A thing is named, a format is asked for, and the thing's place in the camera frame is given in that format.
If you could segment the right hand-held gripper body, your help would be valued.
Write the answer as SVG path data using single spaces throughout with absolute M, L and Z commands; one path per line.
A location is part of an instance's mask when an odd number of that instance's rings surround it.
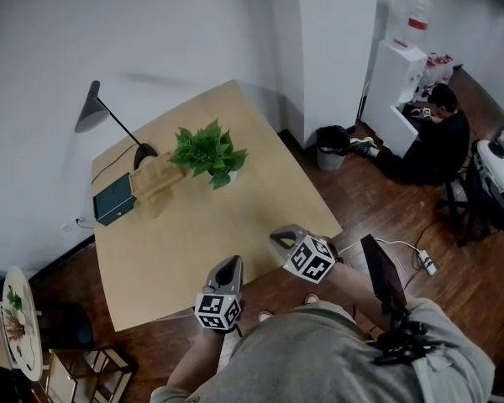
M 318 284 L 335 262 L 336 257 L 326 239 L 299 231 L 283 268 L 301 279 Z

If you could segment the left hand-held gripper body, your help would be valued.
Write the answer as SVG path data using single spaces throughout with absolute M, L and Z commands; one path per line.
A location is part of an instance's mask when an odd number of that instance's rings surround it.
M 238 325 L 242 312 L 241 294 L 198 293 L 194 314 L 206 329 L 215 332 L 232 332 Z

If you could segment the green potted plant white pot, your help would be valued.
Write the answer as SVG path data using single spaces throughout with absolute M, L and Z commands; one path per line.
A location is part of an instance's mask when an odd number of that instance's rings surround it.
M 193 134 L 187 128 L 176 133 L 176 149 L 169 161 L 192 171 L 197 177 L 210 175 L 212 188 L 217 190 L 232 181 L 232 176 L 244 166 L 247 149 L 235 149 L 230 131 L 223 131 L 218 119 Z

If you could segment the person's right forearm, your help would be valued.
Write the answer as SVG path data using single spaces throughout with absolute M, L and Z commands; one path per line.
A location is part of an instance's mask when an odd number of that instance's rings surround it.
M 375 297 L 370 277 L 341 262 L 336 262 L 326 275 L 371 323 L 382 331 L 390 327 L 390 319 L 382 312 L 381 302 Z

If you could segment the small green potted plant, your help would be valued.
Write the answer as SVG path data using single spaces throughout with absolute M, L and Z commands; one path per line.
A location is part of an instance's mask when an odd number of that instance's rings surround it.
M 22 310 L 23 308 L 22 298 L 10 285 L 8 286 L 8 293 L 6 299 L 10 311 L 16 312 Z

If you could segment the dried brown potted plant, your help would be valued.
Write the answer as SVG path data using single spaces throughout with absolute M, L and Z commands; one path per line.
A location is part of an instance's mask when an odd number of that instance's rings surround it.
M 26 332 L 24 324 L 18 319 L 16 311 L 3 310 L 4 328 L 8 339 L 12 342 L 20 342 Z

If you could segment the light wooden square table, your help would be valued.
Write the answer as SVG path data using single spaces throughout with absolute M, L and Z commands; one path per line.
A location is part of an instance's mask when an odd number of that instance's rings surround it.
M 302 167 L 235 81 L 171 109 L 136 136 L 165 153 L 176 146 L 180 128 L 197 130 L 213 121 L 248 154 L 230 184 L 216 190 L 207 175 L 188 176 L 163 198 L 157 217 L 128 212 L 95 227 L 102 287 L 116 331 L 192 306 L 208 272 L 229 256 L 242 257 L 246 281 L 275 269 L 279 259 L 269 236 L 279 227 L 297 224 L 329 237 L 341 232 Z

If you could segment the grey trash bin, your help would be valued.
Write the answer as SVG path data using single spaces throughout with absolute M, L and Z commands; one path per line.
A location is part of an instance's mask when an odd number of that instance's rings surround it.
M 349 136 L 338 125 L 319 128 L 316 131 L 316 158 L 320 170 L 337 170 L 349 151 Z

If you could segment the wooden desk organiser tray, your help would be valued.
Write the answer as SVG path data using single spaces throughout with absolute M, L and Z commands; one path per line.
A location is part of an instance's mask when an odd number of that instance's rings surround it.
M 172 156 L 173 151 L 169 150 L 160 156 L 149 157 L 129 174 L 131 194 L 135 199 L 150 202 L 186 176 L 186 168 L 171 162 Z

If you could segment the dark green box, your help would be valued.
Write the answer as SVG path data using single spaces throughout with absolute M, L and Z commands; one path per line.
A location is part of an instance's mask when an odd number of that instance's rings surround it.
M 129 176 L 129 173 L 122 175 L 92 198 L 94 217 L 99 224 L 108 226 L 134 209 L 136 198 Z

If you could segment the black wooden stool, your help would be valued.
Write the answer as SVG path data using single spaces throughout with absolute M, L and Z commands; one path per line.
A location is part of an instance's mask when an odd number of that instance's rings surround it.
M 446 197 L 438 200 L 437 209 L 448 213 L 451 227 L 458 234 L 457 246 L 463 248 L 476 241 L 476 227 L 480 229 L 480 238 L 488 236 L 491 233 L 488 223 L 471 201 L 463 175 L 458 173 L 444 188 Z

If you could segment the white water dispenser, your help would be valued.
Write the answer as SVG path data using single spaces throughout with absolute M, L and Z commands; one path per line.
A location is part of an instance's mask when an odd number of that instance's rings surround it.
M 400 157 L 417 138 L 402 108 L 413 99 L 427 60 L 417 47 L 403 48 L 385 39 L 378 45 L 361 121 Z

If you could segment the black desk lamp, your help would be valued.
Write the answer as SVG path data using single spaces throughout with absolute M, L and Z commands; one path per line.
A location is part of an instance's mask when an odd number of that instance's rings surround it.
M 111 118 L 137 145 L 134 156 L 134 170 L 138 170 L 143 161 L 148 158 L 156 158 L 159 156 L 159 153 L 151 144 L 141 143 L 104 104 L 99 97 L 100 87 L 100 81 L 93 81 L 91 83 L 86 100 L 76 121 L 75 132 L 88 132 L 103 123 L 107 118 Z

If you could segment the clear water jug red band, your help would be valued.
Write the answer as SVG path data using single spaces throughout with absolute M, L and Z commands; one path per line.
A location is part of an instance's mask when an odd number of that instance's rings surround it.
M 428 30 L 428 19 L 433 0 L 410 0 L 407 25 L 417 31 Z

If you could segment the wooden gold-frame trolley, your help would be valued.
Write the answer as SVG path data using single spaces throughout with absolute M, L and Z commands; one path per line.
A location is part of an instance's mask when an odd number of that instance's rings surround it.
M 138 369 L 110 347 L 50 354 L 45 393 L 51 403 L 119 403 Z

